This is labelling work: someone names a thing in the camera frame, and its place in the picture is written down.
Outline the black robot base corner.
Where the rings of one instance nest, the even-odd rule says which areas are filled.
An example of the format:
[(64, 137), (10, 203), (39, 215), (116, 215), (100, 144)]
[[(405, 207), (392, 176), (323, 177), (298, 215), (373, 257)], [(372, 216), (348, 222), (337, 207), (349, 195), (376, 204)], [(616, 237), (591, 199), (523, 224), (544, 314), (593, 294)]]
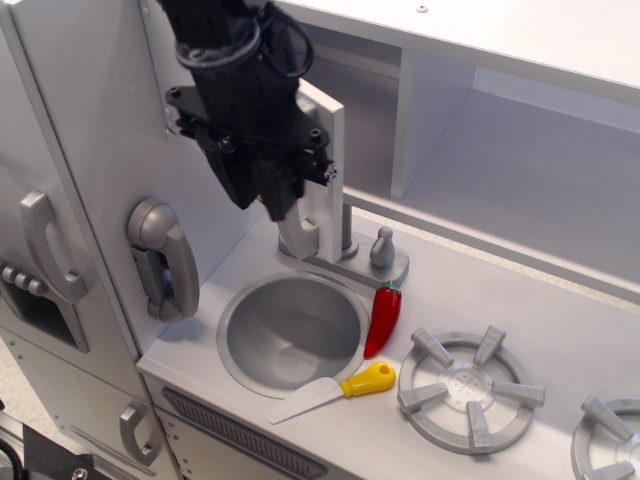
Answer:
[(91, 455), (70, 452), (4, 409), (1, 403), (2, 479), (104, 479)]

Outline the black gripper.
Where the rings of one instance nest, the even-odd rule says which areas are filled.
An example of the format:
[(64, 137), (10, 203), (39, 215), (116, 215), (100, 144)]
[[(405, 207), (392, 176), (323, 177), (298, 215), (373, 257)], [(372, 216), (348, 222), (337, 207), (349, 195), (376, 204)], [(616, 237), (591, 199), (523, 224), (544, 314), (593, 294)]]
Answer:
[(329, 135), (296, 102), (313, 50), (301, 62), (290, 49), (179, 49), (176, 57), (194, 84), (172, 87), (165, 98), (236, 206), (245, 210), (259, 195), (271, 220), (283, 221), (305, 182), (332, 180)]

